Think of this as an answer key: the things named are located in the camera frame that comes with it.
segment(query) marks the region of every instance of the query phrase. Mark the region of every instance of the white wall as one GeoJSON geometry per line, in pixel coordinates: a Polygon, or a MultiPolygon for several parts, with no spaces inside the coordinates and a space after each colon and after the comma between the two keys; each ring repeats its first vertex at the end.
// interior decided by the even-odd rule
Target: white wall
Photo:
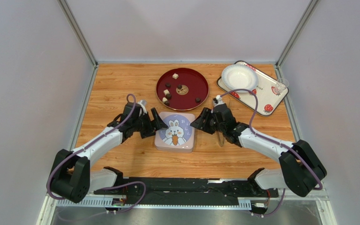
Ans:
{"type": "Polygon", "coordinates": [[[309,0],[68,0],[98,61],[276,61],[309,0]]]}
{"type": "Polygon", "coordinates": [[[0,225],[35,224],[91,72],[57,1],[0,1],[0,225]]]}
{"type": "Polygon", "coordinates": [[[360,1],[322,0],[282,71],[338,224],[360,224],[360,1]]]}

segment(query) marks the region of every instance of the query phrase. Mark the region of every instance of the white paper plate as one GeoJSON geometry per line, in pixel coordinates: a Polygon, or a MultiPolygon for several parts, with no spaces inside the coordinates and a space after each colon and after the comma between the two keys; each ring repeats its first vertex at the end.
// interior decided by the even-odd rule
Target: white paper plate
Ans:
{"type": "Polygon", "coordinates": [[[226,67],[222,72],[223,82],[230,89],[248,89],[253,90],[258,85],[258,76],[255,71],[249,67],[239,64],[233,64],[226,67]]]}

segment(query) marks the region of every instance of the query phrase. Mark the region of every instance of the red plate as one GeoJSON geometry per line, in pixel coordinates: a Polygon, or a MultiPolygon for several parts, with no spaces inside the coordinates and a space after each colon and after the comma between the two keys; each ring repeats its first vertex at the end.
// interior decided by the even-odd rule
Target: red plate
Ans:
{"type": "Polygon", "coordinates": [[[160,102],[165,97],[164,90],[166,89],[172,95],[172,99],[169,99],[169,106],[166,106],[180,111],[191,110],[200,106],[209,93],[209,86],[205,77],[189,68],[172,69],[160,77],[156,86],[156,93],[160,102]],[[178,74],[179,77],[174,79],[173,74],[178,74]],[[170,88],[165,86],[166,83],[171,85],[170,88]],[[179,90],[177,88],[179,84],[185,87],[179,90]],[[195,101],[196,98],[200,98],[200,103],[195,101]]]}

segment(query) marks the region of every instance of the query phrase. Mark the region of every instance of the strawberry print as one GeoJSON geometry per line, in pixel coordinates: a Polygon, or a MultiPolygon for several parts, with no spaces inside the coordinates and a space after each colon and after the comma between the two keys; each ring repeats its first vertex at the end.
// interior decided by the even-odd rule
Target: strawberry print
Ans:
{"type": "MultiPolygon", "coordinates": [[[[252,92],[253,92],[254,94],[256,94],[256,89],[253,89],[252,92]]],[[[252,95],[252,94],[249,93],[249,92],[248,92],[248,94],[249,94],[249,95],[252,95]]]]}
{"type": "Polygon", "coordinates": [[[253,69],[253,70],[256,72],[255,67],[253,67],[253,66],[249,65],[248,63],[247,63],[247,64],[245,64],[245,66],[247,66],[247,67],[249,67],[249,68],[253,69]]]}
{"type": "Polygon", "coordinates": [[[234,91],[231,92],[230,94],[231,94],[232,96],[236,97],[236,98],[240,98],[240,96],[239,96],[236,92],[234,92],[234,91]]]}
{"type": "Polygon", "coordinates": [[[265,113],[270,113],[271,111],[273,111],[273,107],[270,104],[267,104],[264,106],[264,112],[265,113]]]}
{"type": "Polygon", "coordinates": [[[272,86],[272,87],[271,87],[271,91],[273,92],[273,94],[279,96],[280,94],[277,94],[277,93],[274,91],[274,89],[275,89],[275,87],[272,86]]]}

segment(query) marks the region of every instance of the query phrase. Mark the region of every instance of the wood grain surface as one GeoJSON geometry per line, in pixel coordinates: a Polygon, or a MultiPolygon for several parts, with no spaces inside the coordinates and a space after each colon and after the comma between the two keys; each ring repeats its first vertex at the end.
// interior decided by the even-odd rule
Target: wood grain surface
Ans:
{"type": "MultiPolygon", "coordinates": [[[[203,107],[212,108],[211,99],[214,96],[223,93],[216,80],[226,66],[228,64],[101,64],[76,146],[98,135],[116,115],[123,112],[128,93],[133,93],[137,101],[145,99],[149,112],[153,107],[158,112],[174,112],[165,107],[155,94],[159,77],[174,68],[194,69],[209,83],[208,100],[202,106],[184,112],[197,117],[203,107]]],[[[272,65],[254,66],[276,77],[272,65]]],[[[231,110],[237,121],[249,122],[251,109],[230,96],[224,97],[224,100],[231,101],[231,110]]],[[[265,134],[294,141],[284,103],[269,117],[256,115],[253,125],[265,134]]],[[[139,133],[134,133],[98,160],[92,170],[111,166],[122,171],[124,176],[132,177],[247,178],[260,167],[279,168],[273,160],[253,150],[227,142],[220,147],[216,134],[209,135],[198,130],[196,135],[194,151],[185,154],[159,151],[155,148],[154,137],[141,139],[139,133]]]]}

